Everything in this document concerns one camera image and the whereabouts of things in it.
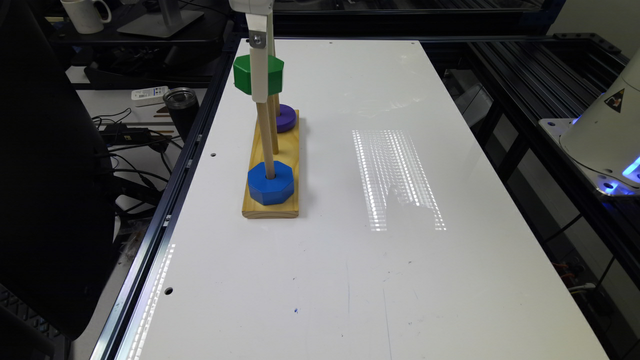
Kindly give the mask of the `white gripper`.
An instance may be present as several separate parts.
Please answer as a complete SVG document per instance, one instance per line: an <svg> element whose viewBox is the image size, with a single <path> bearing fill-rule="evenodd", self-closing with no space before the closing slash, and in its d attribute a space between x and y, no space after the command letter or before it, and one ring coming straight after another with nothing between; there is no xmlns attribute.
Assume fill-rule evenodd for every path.
<svg viewBox="0 0 640 360"><path fill-rule="evenodd" d="M249 30L251 96L256 103L268 98L268 16L274 0L229 0L230 7L245 13Z"/></svg>

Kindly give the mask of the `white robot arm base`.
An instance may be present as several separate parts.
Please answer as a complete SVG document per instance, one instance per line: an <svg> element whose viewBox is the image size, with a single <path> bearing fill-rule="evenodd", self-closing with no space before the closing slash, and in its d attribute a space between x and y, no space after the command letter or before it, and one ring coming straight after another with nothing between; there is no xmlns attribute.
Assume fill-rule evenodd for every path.
<svg viewBox="0 0 640 360"><path fill-rule="evenodd" d="M577 118L538 122L597 193L639 195L639 56Z"/></svg>

